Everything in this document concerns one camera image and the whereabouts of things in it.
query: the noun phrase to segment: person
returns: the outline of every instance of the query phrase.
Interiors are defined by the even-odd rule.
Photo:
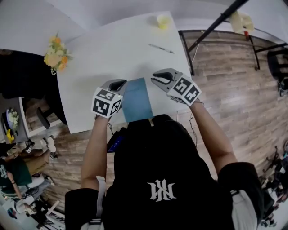
[[[32,150],[31,153],[17,152],[5,158],[0,158],[0,186],[5,195],[14,194],[22,199],[19,186],[33,188],[40,185],[41,178],[32,177],[42,170],[49,162],[49,157],[55,156],[56,147],[52,137],[47,139],[47,151]]]
[[[131,122],[105,194],[108,119],[97,117],[81,188],[65,195],[66,230],[256,229],[263,193],[253,164],[237,162],[228,137],[199,100],[190,109],[213,161],[215,181],[187,132],[167,115]]]

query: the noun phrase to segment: wooden floor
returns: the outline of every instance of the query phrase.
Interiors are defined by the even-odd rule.
[[[199,34],[186,34],[188,44],[192,44]],[[241,35],[217,32],[205,39],[212,40],[245,42]],[[255,44],[265,47],[271,45],[270,42],[260,39],[255,39]],[[288,136],[288,98],[279,97],[277,81],[270,74],[266,54],[259,53],[261,70],[255,71],[256,61],[251,46],[200,44],[193,62],[193,80],[202,90],[200,99],[230,138],[237,159],[255,164],[259,175],[267,164],[265,158],[273,154],[275,145],[282,153],[283,142]],[[181,122],[195,140],[188,121],[191,116],[189,109],[170,116]],[[194,120],[192,125],[198,137],[199,154],[216,178],[212,161]],[[113,127],[113,130],[120,127],[121,125]],[[47,188],[44,198],[50,199],[50,202],[59,199],[58,209],[64,211],[65,193],[80,186],[80,169],[90,131],[70,134],[67,126],[61,124],[33,139],[48,135],[55,137],[59,158],[50,163],[44,171],[56,184]],[[113,178],[113,154],[108,154],[108,186],[112,184]]]

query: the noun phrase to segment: person sitting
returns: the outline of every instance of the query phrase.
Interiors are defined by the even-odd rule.
[[[22,193],[19,186],[35,187],[42,183],[38,178],[32,180],[32,175],[39,172],[49,162],[50,156],[55,156],[56,147],[54,140],[47,139],[48,150],[32,150],[31,153],[14,153],[0,159],[0,186],[3,194],[16,193],[19,199],[22,199]]]

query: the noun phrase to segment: metal stand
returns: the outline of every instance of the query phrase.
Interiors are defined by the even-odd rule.
[[[255,70],[259,70],[260,69],[260,64],[259,64],[259,59],[258,59],[257,53],[263,52],[263,51],[266,51],[266,50],[270,50],[270,49],[284,47],[284,46],[288,45],[287,43],[282,43],[282,44],[279,44],[279,45],[272,45],[272,46],[269,46],[267,48],[255,49],[252,37],[249,36],[249,39],[251,41],[251,44],[253,45],[253,51],[254,51],[254,54],[255,54],[255,57],[256,57],[256,62],[257,62],[257,66],[255,67]]]
[[[217,26],[219,26],[223,21],[225,21],[228,17],[231,16],[231,14],[233,14],[236,10],[238,10],[243,4],[245,4],[246,2],[248,2],[249,0],[236,0],[234,3],[232,3],[232,5],[230,7],[228,7],[228,9],[222,13],[220,15],[220,17],[218,17],[216,19],[215,22],[213,22],[213,24],[211,26],[209,26],[209,28],[194,42],[193,45],[191,45],[191,47],[188,49],[185,47],[187,55],[188,55],[188,59],[191,65],[191,75],[194,75],[194,70],[193,70],[193,65],[191,62],[191,58],[190,58],[190,52],[204,39],[206,38]]]

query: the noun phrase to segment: yellow flower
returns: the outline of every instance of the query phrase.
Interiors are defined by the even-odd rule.
[[[66,64],[68,62],[68,57],[67,56],[63,56],[62,57],[62,63]]]
[[[57,44],[60,44],[61,43],[61,38],[58,38],[58,37],[55,38],[54,42],[57,43]]]
[[[45,62],[46,64],[48,64],[48,54],[45,55],[45,57],[44,57],[44,62]]]
[[[50,37],[49,42],[53,42],[55,39],[56,39],[56,36],[52,36]]]
[[[60,65],[59,65],[59,70],[60,71],[62,71],[62,70],[64,70],[65,69],[65,64],[64,63],[61,63]]]
[[[55,53],[48,55],[47,65],[50,67],[55,67],[59,63],[59,56]]]

